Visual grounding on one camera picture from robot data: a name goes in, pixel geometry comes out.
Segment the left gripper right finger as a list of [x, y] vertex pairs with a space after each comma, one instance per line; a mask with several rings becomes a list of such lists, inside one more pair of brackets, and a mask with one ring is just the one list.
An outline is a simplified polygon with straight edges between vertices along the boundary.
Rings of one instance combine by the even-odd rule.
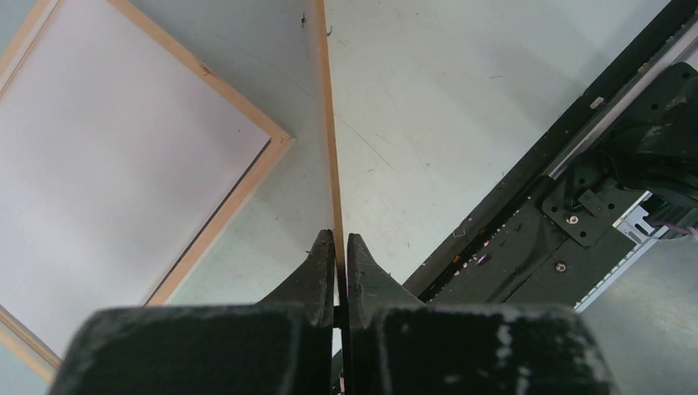
[[613, 394], [578, 314], [554, 305], [425, 304], [347, 239], [350, 394]]

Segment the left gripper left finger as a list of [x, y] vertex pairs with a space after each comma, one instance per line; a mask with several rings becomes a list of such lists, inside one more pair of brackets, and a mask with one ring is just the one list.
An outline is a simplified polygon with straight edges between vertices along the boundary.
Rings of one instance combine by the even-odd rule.
[[255, 304], [102, 309], [72, 339], [52, 394], [328, 394], [333, 233]]

